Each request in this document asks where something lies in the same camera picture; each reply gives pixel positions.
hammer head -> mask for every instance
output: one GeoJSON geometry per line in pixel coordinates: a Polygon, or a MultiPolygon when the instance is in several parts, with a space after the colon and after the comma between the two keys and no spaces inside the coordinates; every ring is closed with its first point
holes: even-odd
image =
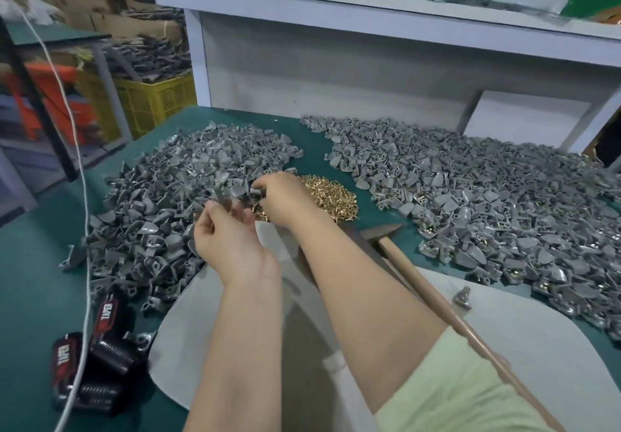
{"type": "Polygon", "coordinates": [[[395,224],[382,224],[367,230],[360,232],[361,236],[369,241],[369,244],[374,245],[378,240],[382,238],[392,238],[403,228],[403,223],[395,224]]]}

green table mat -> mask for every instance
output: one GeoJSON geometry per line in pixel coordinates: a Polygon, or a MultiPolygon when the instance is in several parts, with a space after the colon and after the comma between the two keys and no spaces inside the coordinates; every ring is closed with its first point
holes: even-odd
{"type": "MultiPolygon", "coordinates": [[[[98,166],[86,172],[91,212],[103,212],[101,201],[107,193],[105,176],[114,175],[121,161],[132,162],[143,152],[151,152],[160,139],[174,135],[178,128],[195,131],[213,120],[216,123],[245,125],[285,133],[293,144],[303,148],[304,157],[295,160],[300,174],[316,174],[341,182],[358,197],[359,229],[377,224],[404,222],[394,211],[379,211],[367,190],[356,189],[350,175],[332,169],[323,160],[331,142],[322,133],[312,133],[297,120],[273,115],[225,111],[192,106],[172,116],[149,134],[131,143],[98,166]]],[[[79,241],[84,231],[82,187],[79,182],[64,184],[50,191],[33,211],[0,228],[0,267],[3,281],[0,315],[3,349],[0,357],[0,411],[3,431],[50,431],[58,419],[51,408],[51,343],[67,332],[82,328],[85,297],[85,271],[63,273],[58,264],[67,255],[67,245],[79,241]]],[[[417,253],[422,238],[412,223],[394,238],[395,243],[415,265],[445,271],[463,278],[455,267],[445,267],[417,253]]],[[[528,286],[501,290],[530,296],[528,286]]],[[[136,320],[136,332],[153,330],[158,317],[136,320]]],[[[608,366],[617,385],[621,383],[621,351],[605,334],[582,321],[577,326],[592,342],[608,366]]],[[[181,431],[186,411],[161,393],[148,379],[140,386],[142,394],[127,412],[113,418],[76,413],[67,431],[164,432],[181,431]]]]}

